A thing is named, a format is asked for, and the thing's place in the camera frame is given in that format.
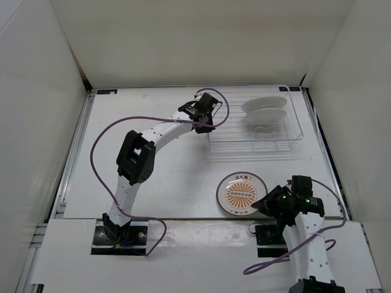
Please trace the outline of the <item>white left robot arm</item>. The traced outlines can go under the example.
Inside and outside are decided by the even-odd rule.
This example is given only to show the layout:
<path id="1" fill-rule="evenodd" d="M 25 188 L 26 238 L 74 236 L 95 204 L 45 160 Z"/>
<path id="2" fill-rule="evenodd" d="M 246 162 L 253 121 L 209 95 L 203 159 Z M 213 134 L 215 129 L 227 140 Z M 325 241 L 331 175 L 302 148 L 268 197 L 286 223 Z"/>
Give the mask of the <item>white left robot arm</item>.
<path id="1" fill-rule="evenodd" d="M 110 226 L 106 235 L 114 244 L 127 240 L 128 229 L 124 225 L 130 221 L 128 215 L 141 184 L 153 173 L 158 151 L 188 132 L 211 132 L 214 129 L 212 112 L 218 103 L 216 98 L 203 93 L 198 100 L 180 106 L 170 118 L 156 126 L 142 132 L 127 133 L 116 160 L 118 183 L 115 202 L 109 212 L 103 214 L 104 225 Z"/>

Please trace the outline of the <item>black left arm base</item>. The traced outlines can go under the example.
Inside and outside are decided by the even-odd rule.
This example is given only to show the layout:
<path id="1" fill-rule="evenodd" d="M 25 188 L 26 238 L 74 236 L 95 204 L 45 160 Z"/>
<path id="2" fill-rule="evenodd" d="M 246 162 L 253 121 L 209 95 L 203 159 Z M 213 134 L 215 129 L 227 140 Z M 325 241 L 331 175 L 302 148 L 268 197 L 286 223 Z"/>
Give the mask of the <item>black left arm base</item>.
<path id="1" fill-rule="evenodd" d="M 116 225 L 107 213 L 95 227 L 91 255 L 144 256 L 147 246 L 148 222 L 125 219 Z"/>

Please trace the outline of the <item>white wire dish rack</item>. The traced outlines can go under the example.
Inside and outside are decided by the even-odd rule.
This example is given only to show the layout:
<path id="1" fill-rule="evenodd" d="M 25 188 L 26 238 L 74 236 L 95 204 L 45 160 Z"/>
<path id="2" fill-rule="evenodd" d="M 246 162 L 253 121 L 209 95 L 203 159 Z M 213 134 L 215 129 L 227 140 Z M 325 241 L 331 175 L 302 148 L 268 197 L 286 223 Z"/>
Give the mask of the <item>white wire dish rack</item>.
<path id="1" fill-rule="evenodd" d="M 210 153 L 215 155 L 253 155 L 289 152 L 302 140 L 304 133 L 294 105 L 293 93 L 298 87 L 286 85 L 219 87 L 230 108 L 227 121 L 207 135 Z M 248 125 L 241 106 L 252 98 L 282 96 L 287 99 L 283 110 L 287 116 L 273 125 Z"/>

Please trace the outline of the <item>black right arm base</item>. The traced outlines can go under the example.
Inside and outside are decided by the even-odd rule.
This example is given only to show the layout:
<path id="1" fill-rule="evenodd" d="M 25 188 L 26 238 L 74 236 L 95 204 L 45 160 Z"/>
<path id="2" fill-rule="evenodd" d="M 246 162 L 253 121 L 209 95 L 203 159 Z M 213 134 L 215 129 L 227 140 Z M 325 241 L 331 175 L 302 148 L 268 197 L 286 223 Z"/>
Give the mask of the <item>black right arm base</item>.
<path id="1" fill-rule="evenodd" d="M 254 222 L 249 225 L 248 232 L 255 236 L 259 258 L 278 258 L 288 251 L 277 225 Z"/>

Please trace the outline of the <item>orange sunburst pattern plate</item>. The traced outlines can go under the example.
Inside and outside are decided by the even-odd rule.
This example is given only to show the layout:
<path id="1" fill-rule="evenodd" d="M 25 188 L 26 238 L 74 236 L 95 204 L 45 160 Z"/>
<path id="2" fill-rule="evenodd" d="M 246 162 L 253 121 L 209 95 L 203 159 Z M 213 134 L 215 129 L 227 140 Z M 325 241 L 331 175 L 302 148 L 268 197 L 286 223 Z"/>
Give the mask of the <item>orange sunburst pattern plate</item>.
<path id="1" fill-rule="evenodd" d="M 252 205 L 267 193 L 267 185 L 259 176 L 250 172 L 235 172 L 217 185 L 216 201 L 225 213 L 245 217 L 258 211 Z"/>

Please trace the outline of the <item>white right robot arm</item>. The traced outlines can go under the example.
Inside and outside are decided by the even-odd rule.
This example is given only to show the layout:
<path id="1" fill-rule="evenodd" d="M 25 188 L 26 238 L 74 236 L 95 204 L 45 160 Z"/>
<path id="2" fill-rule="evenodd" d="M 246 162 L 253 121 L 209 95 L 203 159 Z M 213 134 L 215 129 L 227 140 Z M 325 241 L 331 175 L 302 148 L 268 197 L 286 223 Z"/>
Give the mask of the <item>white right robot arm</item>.
<path id="1" fill-rule="evenodd" d="M 243 271 L 250 275 L 273 264 L 288 261 L 294 276 L 290 292 L 344 292 L 329 265 L 324 232 L 338 229 L 347 219 L 332 226 L 324 224 L 324 204 L 313 194 L 315 179 L 294 175 L 286 186 L 276 186 L 252 204 L 261 214 L 276 219 L 274 236 L 288 251 L 272 261 L 254 264 Z"/>

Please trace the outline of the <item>white green rimmed plate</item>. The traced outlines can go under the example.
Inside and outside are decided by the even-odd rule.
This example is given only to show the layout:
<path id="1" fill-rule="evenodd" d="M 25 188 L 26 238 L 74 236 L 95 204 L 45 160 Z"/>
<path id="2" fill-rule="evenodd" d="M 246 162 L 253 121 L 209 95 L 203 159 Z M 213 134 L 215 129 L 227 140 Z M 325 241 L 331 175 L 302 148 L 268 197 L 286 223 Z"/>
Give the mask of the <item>white green rimmed plate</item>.
<path id="1" fill-rule="evenodd" d="M 286 104 L 287 99 L 282 96 L 262 96 L 246 101 L 241 106 L 241 110 L 248 114 L 260 109 L 282 109 L 286 106 Z"/>

